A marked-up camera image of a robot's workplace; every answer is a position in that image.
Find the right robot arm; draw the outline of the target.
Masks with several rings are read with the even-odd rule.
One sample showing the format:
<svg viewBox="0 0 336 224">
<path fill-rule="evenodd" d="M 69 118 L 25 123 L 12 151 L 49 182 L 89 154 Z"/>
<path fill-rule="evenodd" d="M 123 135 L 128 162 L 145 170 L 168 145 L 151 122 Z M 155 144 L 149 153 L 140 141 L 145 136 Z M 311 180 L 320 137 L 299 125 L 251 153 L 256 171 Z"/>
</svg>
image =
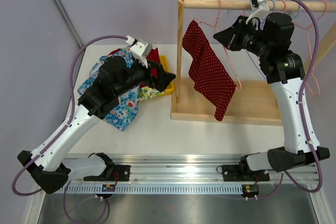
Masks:
<svg viewBox="0 0 336 224">
<path fill-rule="evenodd" d="M 252 179 L 257 172 L 284 172 L 328 159 L 330 151 L 314 136 L 306 104 L 303 81 L 305 70 L 301 57 L 290 50 L 294 24 L 289 15 L 267 15 L 263 28 L 259 18 L 239 16 L 214 39 L 231 51 L 242 49 L 259 57 L 259 65 L 275 95 L 280 110 L 284 145 L 263 153 L 241 157 L 239 176 Z"/>
</svg>

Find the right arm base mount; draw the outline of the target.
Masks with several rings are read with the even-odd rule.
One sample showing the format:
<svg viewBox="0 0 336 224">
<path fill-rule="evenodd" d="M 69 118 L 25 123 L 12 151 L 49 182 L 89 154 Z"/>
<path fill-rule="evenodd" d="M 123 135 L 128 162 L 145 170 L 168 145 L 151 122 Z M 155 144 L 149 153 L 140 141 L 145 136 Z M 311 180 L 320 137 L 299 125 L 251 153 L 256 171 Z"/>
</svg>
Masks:
<svg viewBox="0 0 336 224">
<path fill-rule="evenodd" d="M 240 158 L 238 164 L 225 164 L 216 167 L 221 173 L 224 182 L 248 182 L 242 185 L 241 196 L 247 201 L 258 199 L 260 193 L 260 182 L 269 182 L 270 176 L 266 170 L 252 171 L 247 164 L 247 155 Z"/>
</svg>

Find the red polka dot skirt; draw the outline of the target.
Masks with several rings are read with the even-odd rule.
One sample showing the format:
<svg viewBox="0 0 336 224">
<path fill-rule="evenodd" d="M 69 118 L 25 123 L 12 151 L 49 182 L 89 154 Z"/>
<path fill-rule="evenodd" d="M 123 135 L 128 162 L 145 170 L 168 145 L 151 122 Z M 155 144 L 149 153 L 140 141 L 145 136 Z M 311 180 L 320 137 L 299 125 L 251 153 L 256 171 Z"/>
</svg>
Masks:
<svg viewBox="0 0 336 224">
<path fill-rule="evenodd" d="M 235 82 L 194 20 L 184 34 L 182 47 L 192 57 L 188 74 L 194 82 L 194 90 L 215 106 L 214 118 L 222 121 L 235 93 Z"/>
</svg>

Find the lemon print skirt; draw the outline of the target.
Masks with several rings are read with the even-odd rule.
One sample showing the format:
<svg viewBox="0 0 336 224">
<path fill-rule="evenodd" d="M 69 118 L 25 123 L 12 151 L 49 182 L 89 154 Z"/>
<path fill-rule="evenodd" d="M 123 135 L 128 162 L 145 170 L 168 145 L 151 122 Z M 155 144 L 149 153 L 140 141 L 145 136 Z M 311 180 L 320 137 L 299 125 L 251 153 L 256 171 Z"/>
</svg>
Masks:
<svg viewBox="0 0 336 224">
<path fill-rule="evenodd" d="M 140 88 L 139 101 L 141 102 L 141 101 L 145 101 L 151 98 L 156 98 L 156 97 L 164 95 L 164 93 L 165 93 L 164 91 L 160 92 L 159 90 L 154 89 L 154 88 L 143 87 L 143 88 Z"/>
</svg>

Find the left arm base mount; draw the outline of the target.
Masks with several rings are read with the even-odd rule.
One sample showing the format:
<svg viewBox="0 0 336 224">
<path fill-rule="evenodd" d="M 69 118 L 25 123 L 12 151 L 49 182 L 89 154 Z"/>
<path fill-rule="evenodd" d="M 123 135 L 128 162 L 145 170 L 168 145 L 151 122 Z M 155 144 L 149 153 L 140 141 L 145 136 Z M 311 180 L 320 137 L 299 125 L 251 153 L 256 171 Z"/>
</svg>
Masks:
<svg viewBox="0 0 336 224">
<path fill-rule="evenodd" d="M 118 181 L 129 181 L 130 165 L 118 165 L 105 153 L 91 153 L 88 158 L 91 156 L 99 157 L 103 160 L 106 168 L 100 175 L 86 176 L 83 179 L 88 182 L 113 182 L 102 186 L 102 191 L 108 191 L 108 194 L 96 194 L 98 197 L 108 199 L 115 192 Z"/>
</svg>

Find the plain red skirt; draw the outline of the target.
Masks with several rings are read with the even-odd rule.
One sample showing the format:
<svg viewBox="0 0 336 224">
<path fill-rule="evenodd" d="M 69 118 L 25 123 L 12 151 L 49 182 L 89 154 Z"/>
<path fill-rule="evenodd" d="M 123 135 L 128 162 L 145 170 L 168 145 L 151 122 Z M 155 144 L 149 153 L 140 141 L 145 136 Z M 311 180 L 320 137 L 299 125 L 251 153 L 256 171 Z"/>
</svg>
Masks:
<svg viewBox="0 0 336 224">
<path fill-rule="evenodd" d="M 123 57 L 125 59 L 128 67 L 130 67 L 132 65 L 133 61 L 134 61 L 134 57 L 129 52 L 128 48 L 118 48 L 118 49 L 116 49 L 116 50 L 114 50 L 114 51 L 112 51 L 108 54 L 108 57 L 111 57 L 111 56 L 121 56 L 121 57 Z M 157 48 L 152 49 L 151 52 L 149 53 L 147 59 L 158 62 L 158 63 L 161 63 L 158 49 Z"/>
</svg>

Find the blue floral skirt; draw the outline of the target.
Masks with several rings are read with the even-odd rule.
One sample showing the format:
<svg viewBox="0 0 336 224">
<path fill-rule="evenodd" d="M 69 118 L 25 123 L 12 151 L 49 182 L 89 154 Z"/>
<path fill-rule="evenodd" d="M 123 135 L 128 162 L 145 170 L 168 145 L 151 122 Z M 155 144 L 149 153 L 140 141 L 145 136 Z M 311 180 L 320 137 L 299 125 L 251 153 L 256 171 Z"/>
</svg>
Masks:
<svg viewBox="0 0 336 224">
<path fill-rule="evenodd" d="M 91 68 L 89 77 L 77 89 L 79 95 L 83 95 L 93 84 L 98 76 L 99 68 L 103 65 L 105 60 L 111 56 L 121 56 L 125 60 L 127 67 L 131 67 L 134 62 L 134 57 L 129 47 L 119 48 L 106 56 L 101 56 L 98 62 Z M 119 104 L 105 116 L 104 120 L 118 130 L 123 131 L 136 117 L 139 111 L 139 102 L 140 86 L 136 86 L 119 97 Z"/>
</svg>

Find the pink hanger of dotted skirt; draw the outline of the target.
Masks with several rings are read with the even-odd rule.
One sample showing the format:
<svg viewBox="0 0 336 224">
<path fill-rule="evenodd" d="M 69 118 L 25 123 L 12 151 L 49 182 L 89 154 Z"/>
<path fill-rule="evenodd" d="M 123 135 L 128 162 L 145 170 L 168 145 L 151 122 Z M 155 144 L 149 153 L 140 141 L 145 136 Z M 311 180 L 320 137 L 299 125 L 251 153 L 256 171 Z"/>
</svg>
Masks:
<svg viewBox="0 0 336 224">
<path fill-rule="evenodd" d="M 204 22 L 202 20 L 199 20 L 197 18 L 193 18 L 194 21 L 196 21 L 197 23 L 199 24 L 204 24 L 206 26 L 209 26 L 209 27 L 213 27 L 216 29 L 217 32 L 219 32 L 219 18 L 220 18 L 220 13 L 221 13 L 221 10 L 222 10 L 222 3 L 221 3 L 221 0 L 217 0 L 218 1 L 218 11 L 217 11 L 217 16 L 216 16 L 216 19 L 215 19 L 215 23 L 214 24 L 210 24 L 210 23 L 207 23 L 207 22 Z M 230 70 L 231 72 L 234 74 L 234 76 L 236 77 L 236 81 L 238 82 L 238 85 L 236 86 L 236 90 L 237 91 L 241 91 L 242 90 L 242 84 L 241 84 L 241 81 L 236 73 L 236 71 L 234 70 L 233 68 L 233 64 L 232 64 L 232 61 L 231 61 L 231 58 L 227 52 L 227 49 L 223 46 L 223 50 L 225 52 L 225 55 L 226 55 L 226 58 L 229 62 L 229 67 L 230 67 Z"/>
</svg>

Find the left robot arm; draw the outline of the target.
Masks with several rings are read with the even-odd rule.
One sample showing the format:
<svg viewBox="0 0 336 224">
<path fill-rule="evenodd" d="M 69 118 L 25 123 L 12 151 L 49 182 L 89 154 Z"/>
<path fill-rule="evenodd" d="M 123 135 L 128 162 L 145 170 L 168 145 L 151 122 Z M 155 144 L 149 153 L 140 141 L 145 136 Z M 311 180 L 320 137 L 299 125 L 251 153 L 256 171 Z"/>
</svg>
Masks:
<svg viewBox="0 0 336 224">
<path fill-rule="evenodd" d="M 92 127 L 119 105 L 122 95 L 143 83 L 162 92 L 175 77 L 154 61 L 143 66 L 135 60 L 128 67 L 123 57 L 108 57 L 93 84 L 78 99 L 69 120 L 60 126 L 60 131 L 33 151 L 19 153 L 17 158 L 23 169 L 47 194 L 55 193 L 71 180 L 116 180 L 115 163 L 104 153 L 72 162 L 65 161 L 65 156 Z"/>
</svg>

